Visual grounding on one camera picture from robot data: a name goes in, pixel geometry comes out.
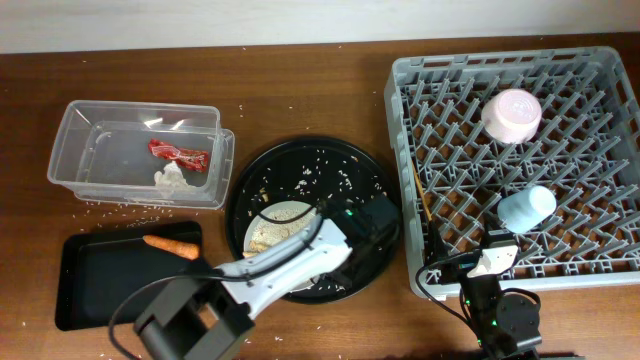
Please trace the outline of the grey plate with food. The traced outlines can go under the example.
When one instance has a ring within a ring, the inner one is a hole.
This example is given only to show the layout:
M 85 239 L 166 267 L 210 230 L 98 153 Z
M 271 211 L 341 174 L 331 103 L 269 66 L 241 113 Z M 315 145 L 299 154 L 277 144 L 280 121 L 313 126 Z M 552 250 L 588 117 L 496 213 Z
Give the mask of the grey plate with food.
M 304 229 L 312 234 L 318 226 L 315 220 L 316 208 L 302 201 L 287 200 L 274 203 L 260 213 L 262 217 L 256 211 L 249 211 L 253 218 L 245 231 L 243 258 L 255 257 Z M 312 255 L 309 251 L 299 253 L 296 259 L 279 266 L 277 271 L 284 271 L 287 285 L 291 279 L 298 279 L 295 286 L 289 290 L 290 293 L 311 288 L 318 282 L 321 274 L 326 273 L 322 265 L 318 264 L 318 256 Z

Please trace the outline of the light blue cup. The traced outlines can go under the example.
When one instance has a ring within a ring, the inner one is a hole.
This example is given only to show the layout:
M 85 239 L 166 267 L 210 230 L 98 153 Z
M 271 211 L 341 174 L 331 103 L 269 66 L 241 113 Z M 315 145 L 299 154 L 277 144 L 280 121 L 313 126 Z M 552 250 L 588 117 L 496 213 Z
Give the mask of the light blue cup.
M 548 188 L 533 186 L 502 199 L 497 215 L 507 230 L 524 234 L 552 215 L 556 207 L 555 195 Z

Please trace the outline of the wooden chopstick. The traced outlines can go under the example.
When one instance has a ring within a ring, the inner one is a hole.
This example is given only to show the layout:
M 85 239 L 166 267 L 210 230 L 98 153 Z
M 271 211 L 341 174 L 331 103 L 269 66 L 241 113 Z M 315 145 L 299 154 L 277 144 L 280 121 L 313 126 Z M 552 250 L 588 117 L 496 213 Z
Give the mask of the wooden chopstick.
M 429 205 L 428 205 L 428 202 L 427 202 L 427 199 L 426 199 L 426 196 L 425 196 L 424 188 L 422 186 L 422 182 L 420 180 L 420 176 L 419 176 L 419 173 L 418 173 L 418 171 L 416 169 L 415 164 L 413 162 L 411 162 L 411 165 L 412 165 L 412 170 L 413 170 L 414 182 L 415 182 L 415 185 L 417 187 L 417 193 L 418 193 L 418 196 L 420 197 L 420 200 L 421 200 L 421 203 L 422 203 L 422 207 L 423 207 L 426 219 L 430 223 L 430 222 L 432 222 L 433 219 L 432 219 L 431 212 L 429 210 Z

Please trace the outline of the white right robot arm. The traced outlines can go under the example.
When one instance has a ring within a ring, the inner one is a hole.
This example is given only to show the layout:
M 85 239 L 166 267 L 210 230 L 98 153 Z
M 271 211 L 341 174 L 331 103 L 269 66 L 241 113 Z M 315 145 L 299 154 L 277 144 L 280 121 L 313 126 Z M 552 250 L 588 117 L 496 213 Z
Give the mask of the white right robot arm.
M 499 276 L 510 270 L 519 255 L 513 233 L 487 225 L 480 245 L 450 255 L 433 220 L 428 222 L 428 259 L 415 279 L 438 270 L 445 280 L 460 285 L 460 312 L 436 299 L 425 286 L 418 289 L 440 308 L 460 319 L 476 336 L 488 359 L 537 359 L 542 342 L 539 331 L 540 297 L 519 288 L 502 288 Z

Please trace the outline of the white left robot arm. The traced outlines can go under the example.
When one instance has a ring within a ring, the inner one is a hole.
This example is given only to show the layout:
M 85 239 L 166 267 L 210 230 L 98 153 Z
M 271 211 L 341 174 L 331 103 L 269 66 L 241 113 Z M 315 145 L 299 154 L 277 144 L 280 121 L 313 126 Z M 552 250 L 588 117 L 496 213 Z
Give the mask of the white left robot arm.
M 364 287 L 379 257 L 395 245 L 401 212 L 385 195 L 360 205 L 328 199 L 303 229 L 270 249 L 211 268 L 203 260 L 153 281 L 128 298 L 156 288 L 133 331 L 154 359 L 230 359 L 272 303 L 302 284 L 337 295 Z

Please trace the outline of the orange carrot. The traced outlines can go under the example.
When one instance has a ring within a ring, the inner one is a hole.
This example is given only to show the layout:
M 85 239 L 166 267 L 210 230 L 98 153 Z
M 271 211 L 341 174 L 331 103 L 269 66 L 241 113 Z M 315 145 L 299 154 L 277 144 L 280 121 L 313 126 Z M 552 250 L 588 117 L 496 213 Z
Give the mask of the orange carrot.
M 155 235 L 145 235 L 143 241 L 151 247 L 188 260 L 195 260 L 200 256 L 200 247 L 193 243 L 181 242 Z

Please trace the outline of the red snack wrapper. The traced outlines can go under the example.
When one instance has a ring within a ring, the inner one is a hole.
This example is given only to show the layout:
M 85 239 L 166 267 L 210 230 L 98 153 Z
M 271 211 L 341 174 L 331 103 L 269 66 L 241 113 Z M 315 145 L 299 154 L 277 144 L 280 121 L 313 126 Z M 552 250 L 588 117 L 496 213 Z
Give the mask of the red snack wrapper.
M 178 166 L 191 171 L 204 173 L 209 167 L 209 153 L 206 151 L 180 148 L 157 139 L 149 141 L 148 150 L 155 157 L 175 161 Z

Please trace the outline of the white tissue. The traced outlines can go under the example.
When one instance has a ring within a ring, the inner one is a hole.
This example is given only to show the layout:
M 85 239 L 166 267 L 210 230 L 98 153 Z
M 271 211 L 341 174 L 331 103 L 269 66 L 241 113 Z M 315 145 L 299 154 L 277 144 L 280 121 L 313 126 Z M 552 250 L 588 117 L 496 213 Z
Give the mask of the white tissue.
M 183 192 L 192 192 L 197 189 L 190 185 L 175 161 L 167 164 L 161 171 L 154 173 L 154 187 L 165 197 L 173 197 Z

